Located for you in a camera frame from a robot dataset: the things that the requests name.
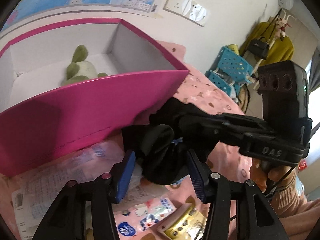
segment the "gray curtain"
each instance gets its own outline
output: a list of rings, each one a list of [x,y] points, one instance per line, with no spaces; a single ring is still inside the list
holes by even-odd
[[[315,91],[320,86],[320,52],[318,48],[316,48],[312,57],[308,86],[310,92]]]

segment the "stuffed toy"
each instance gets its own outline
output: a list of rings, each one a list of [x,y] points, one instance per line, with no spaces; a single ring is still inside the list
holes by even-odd
[[[85,60],[87,56],[87,48],[84,45],[79,45],[73,54],[71,64],[67,67],[67,76],[66,80],[62,83],[63,86],[84,80],[108,76],[103,72],[97,74],[93,64]]]

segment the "pink box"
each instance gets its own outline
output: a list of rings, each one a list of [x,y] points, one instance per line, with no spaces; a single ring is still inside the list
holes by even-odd
[[[98,73],[110,76],[60,87],[81,44]],[[6,176],[132,124],[137,115],[160,108],[188,74],[157,41],[115,18],[68,20],[34,29],[0,51],[0,66],[0,173]]]

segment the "yellow cloth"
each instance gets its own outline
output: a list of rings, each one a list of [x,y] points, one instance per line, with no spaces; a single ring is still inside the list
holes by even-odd
[[[249,42],[253,39],[260,38],[263,31],[268,27],[269,23],[259,23],[250,36],[247,38],[247,40],[242,44],[241,48],[239,49],[240,55],[244,52],[245,48],[249,45]],[[270,34],[274,28],[274,24],[271,24],[270,27],[266,30],[266,32],[263,34],[263,37],[267,38],[267,40],[270,37]],[[274,37],[276,30],[273,31],[270,39],[270,43]],[[284,41],[281,41],[280,39],[276,39],[275,43],[271,47],[268,53],[268,57],[266,60],[263,60],[262,63],[259,66],[290,60],[293,56],[294,47],[293,44],[288,36],[284,37]]]

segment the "electrical outlet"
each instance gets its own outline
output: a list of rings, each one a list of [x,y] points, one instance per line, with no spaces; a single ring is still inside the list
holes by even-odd
[[[210,12],[207,9],[201,7],[200,11],[198,12],[198,15],[196,16],[195,22],[201,26],[204,26],[209,18],[209,14]]]
[[[191,21],[195,21],[201,8],[202,8],[202,6],[200,4],[198,4],[196,1],[189,0],[182,15],[184,17],[190,19]]]
[[[189,0],[167,0],[164,9],[179,15],[184,12]]]

